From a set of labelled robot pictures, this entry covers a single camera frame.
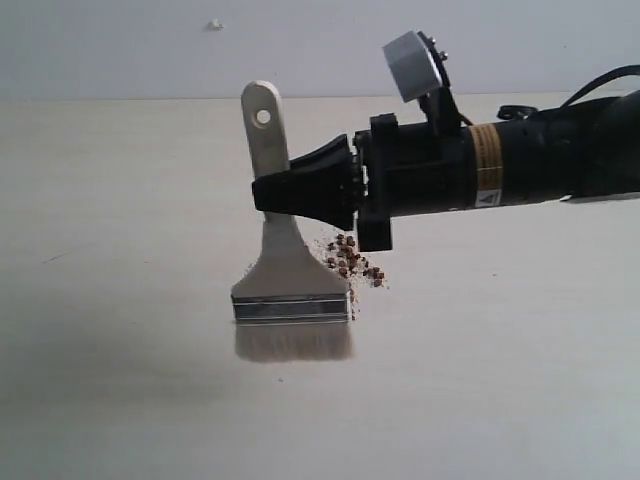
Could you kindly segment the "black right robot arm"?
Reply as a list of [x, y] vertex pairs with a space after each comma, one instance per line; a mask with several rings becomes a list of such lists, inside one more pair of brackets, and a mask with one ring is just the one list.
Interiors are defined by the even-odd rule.
[[392, 248], [395, 217], [638, 190], [637, 93], [443, 133], [378, 115], [252, 185], [258, 210], [355, 231], [365, 252]]

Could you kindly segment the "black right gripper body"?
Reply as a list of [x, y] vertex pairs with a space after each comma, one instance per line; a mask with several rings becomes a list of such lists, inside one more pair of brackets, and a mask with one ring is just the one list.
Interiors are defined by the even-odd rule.
[[356, 221], [361, 251], [393, 248], [394, 217], [471, 207], [473, 160], [466, 127], [440, 131], [429, 122], [401, 124], [395, 115], [382, 114], [355, 133], [353, 144], [367, 176]]

